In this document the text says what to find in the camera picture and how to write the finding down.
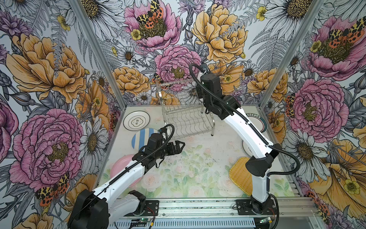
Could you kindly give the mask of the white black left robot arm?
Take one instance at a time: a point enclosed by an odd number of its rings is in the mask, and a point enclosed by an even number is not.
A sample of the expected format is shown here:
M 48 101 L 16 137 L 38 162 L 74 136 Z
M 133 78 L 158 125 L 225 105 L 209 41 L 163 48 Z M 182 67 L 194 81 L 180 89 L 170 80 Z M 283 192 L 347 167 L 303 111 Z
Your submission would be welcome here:
M 120 217 L 137 214 L 145 209 L 146 197 L 138 191 L 130 191 L 126 197 L 120 196 L 151 168 L 157 166 L 158 159 L 181 154 L 185 143 L 172 142 L 170 136 L 152 134 L 146 146 L 140 148 L 127 166 L 112 179 L 92 191 L 83 190 L 75 201 L 69 229 L 106 229 Z

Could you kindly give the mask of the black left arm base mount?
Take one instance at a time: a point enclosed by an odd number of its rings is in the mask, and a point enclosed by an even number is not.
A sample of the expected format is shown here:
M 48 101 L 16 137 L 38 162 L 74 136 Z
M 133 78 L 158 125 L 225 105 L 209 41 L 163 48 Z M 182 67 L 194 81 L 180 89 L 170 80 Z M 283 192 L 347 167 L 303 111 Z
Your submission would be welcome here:
M 159 200 L 147 200 L 145 195 L 136 190 L 130 191 L 127 197 L 137 198 L 138 204 L 134 211 L 133 209 L 128 209 L 125 216 L 158 216 Z

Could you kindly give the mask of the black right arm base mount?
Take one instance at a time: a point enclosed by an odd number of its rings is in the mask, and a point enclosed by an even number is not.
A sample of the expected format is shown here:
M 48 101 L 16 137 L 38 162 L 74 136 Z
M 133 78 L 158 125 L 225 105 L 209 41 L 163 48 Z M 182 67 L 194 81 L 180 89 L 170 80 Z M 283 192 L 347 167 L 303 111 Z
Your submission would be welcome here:
M 268 197 L 261 203 L 254 198 L 237 199 L 235 207 L 239 215 L 275 215 L 277 207 L 275 201 Z

